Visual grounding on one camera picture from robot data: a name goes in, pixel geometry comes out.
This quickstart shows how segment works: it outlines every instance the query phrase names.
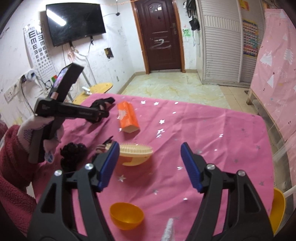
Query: yellow bowl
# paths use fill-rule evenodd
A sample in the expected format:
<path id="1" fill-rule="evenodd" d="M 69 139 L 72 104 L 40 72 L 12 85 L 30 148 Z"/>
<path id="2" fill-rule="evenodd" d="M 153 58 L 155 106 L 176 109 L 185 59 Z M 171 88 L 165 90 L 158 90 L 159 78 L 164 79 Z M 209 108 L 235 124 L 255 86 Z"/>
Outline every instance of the yellow bowl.
<path id="1" fill-rule="evenodd" d="M 272 202 L 272 208 L 269 216 L 272 231 L 275 234 L 279 228 L 286 209 L 286 199 L 281 190 L 274 188 L 274 200 Z"/>
<path id="2" fill-rule="evenodd" d="M 134 229 L 144 219 L 143 211 L 136 205 L 127 202 L 116 202 L 110 207 L 112 222 L 121 230 Z"/>

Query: orange bowl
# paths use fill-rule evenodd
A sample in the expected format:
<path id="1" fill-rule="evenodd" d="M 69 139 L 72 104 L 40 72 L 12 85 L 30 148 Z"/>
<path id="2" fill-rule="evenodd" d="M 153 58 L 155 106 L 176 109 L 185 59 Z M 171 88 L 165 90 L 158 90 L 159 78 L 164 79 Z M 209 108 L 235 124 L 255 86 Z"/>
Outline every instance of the orange bowl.
<path id="1" fill-rule="evenodd" d="M 116 202 L 110 207 L 112 222 L 121 230 L 134 229 L 144 219 L 143 211 L 136 205 L 127 202 Z"/>

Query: gloved hand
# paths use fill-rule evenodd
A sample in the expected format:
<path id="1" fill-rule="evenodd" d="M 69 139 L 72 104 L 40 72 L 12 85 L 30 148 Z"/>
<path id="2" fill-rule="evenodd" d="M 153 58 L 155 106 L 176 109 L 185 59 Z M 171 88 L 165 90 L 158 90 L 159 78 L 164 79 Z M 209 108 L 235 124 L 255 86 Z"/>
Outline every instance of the gloved hand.
<path id="1" fill-rule="evenodd" d="M 32 133 L 34 130 L 40 130 L 46 125 L 53 122 L 54 117 L 41 117 L 41 116 L 31 116 L 27 119 L 23 124 L 21 124 L 18 132 L 17 138 L 23 148 L 29 153 L 30 144 L 32 140 Z M 45 150 L 44 159 L 52 163 L 54 161 L 54 153 L 59 143 L 61 143 L 61 138 L 64 135 L 64 128 L 61 126 L 60 129 L 57 130 L 55 137 L 51 140 L 44 140 L 43 147 Z"/>

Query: tissue box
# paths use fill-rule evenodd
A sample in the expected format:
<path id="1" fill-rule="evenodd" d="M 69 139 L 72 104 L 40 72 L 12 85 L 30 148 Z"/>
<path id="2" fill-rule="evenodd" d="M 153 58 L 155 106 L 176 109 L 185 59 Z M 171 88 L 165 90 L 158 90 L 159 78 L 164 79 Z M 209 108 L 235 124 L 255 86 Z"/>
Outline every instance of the tissue box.
<path id="1" fill-rule="evenodd" d="M 123 101 L 117 104 L 120 127 L 124 132 L 132 133 L 140 129 L 131 103 Z"/>

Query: hair brush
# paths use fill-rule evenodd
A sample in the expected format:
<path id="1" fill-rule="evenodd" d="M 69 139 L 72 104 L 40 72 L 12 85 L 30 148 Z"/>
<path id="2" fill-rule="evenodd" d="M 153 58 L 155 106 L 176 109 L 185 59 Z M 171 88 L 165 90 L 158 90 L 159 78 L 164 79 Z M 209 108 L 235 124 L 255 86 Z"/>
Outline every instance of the hair brush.
<path id="1" fill-rule="evenodd" d="M 106 150 L 109 150 L 111 144 L 106 145 Z M 130 158 L 130 162 L 124 162 L 124 166 L 137 166 L 147 161 L 152 155 L 153 150 L 150 146 L 133 143 L 121 143 L 120 156 Z"/>

